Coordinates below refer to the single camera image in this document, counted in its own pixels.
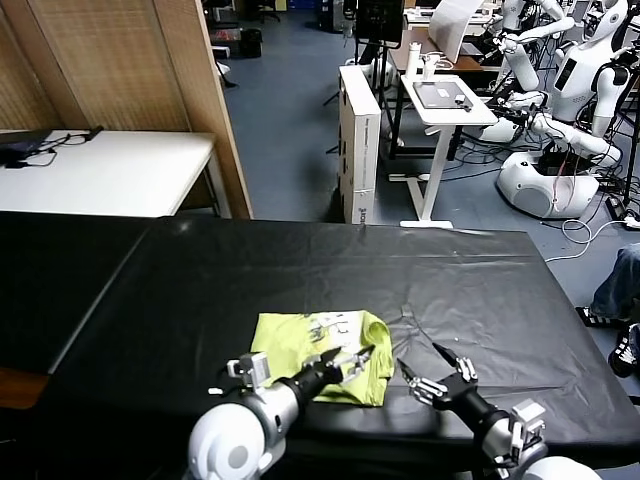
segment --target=white desk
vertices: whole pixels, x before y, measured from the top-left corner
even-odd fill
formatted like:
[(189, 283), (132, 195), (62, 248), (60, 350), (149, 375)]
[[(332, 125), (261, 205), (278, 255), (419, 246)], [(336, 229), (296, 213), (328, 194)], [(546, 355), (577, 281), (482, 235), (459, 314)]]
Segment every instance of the white desk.
[[(427, 134), (440, 132), (429, 174), (403, 177), (401, 179), (407, 182), (418, 221), (403, 221), (400, 222), (400, 225), (403, 227), (452, 228), (453, 225), (451, 222), (431, 220), (433, 205), (435, 204), (440, 180), (442, 179), (442, 172), (447, 163), (451, 137), (457, 126), (493, 125), (498, 122), (498, 119), (491, 110), (487, 108), (484, 102), (471, 91), (467, 84), (456, 75), (434, 75), (433, 80), (436, 82), (456, 83), (460, 90), (462, 90), (471, 101), (473, 106), (470, 111), (463, 109), (425, 109), (413, 87), (414, 82), (421, 81), (422, 76), (407, 77), (407, 75), (402, 75), (400, 78), (422, 123), (431, 127), (427, 130)], [(420, 180), (427, 180), (427, 188), (424, 195), (422, 195), (422, 191), (420, 190)]]
[[(67, 133), (86, 132), (56, 130), (49, 139)], [(0, 210), (173, 215), (204, 170), (224, 216), (228, 204), (213, 145), (207, 134), (103, 131), (83, 145), (57, 147), (58, 156), (48, 167), (0, 166)], [(43, 154), (28, 162), (46, 163), (50, 158)]]
[[(431, 17), (435, 12), (435, 8), (405, 8), (404, 9), (404, 28), (405, 30), (413, 30), (414, 28), (428, 28), (431, 23)], [(493, 19), (492, 14), (483, 15), (476, 14), (471, 18), (465, 35), (478, 36), (485, 31), (484, 25)]]

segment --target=white box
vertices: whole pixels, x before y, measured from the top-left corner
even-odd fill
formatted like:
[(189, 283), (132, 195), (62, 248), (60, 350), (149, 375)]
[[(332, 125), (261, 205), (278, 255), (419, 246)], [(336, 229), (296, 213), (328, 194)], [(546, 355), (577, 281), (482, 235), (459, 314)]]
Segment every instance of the white box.
[(338, 182), (347, 223), (372, 223), (380, 116), (359, 66), (340, 67)]

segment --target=jeans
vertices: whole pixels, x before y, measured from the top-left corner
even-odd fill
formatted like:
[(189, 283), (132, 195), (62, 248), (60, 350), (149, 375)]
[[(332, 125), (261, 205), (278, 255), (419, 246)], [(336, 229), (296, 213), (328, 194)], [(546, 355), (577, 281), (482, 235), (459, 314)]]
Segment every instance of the jeans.
[[(591, 311), (607, 318), (628, 318), (633, 301), (640, 299), (640, 243), (618, 250), (618, 258), (609, 277), (593, 295)], [(636, 324), (629, 339), (636, 357), (640, 357), (640, 327)]]

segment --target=monitor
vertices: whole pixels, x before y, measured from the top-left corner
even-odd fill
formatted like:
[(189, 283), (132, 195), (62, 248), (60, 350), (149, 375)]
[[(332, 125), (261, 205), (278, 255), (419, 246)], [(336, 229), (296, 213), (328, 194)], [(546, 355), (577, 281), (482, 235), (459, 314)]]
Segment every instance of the monitor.
[(429, 37), (450, 62), (456, 63), (471, 17), (485, 0), (442, 0), (433, 12)]

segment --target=laptop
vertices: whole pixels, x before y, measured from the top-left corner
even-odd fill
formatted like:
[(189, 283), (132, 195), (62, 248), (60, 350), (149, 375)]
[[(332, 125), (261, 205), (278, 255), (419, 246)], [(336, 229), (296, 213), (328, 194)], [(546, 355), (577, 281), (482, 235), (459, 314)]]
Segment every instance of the laptop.
[(0, 165), (31, 156), (51, 135), (52, 130), (0, 133)]
[(413, 88), (424, 108), (471, 110), (473, 104), (453, 82), (414, 82)]

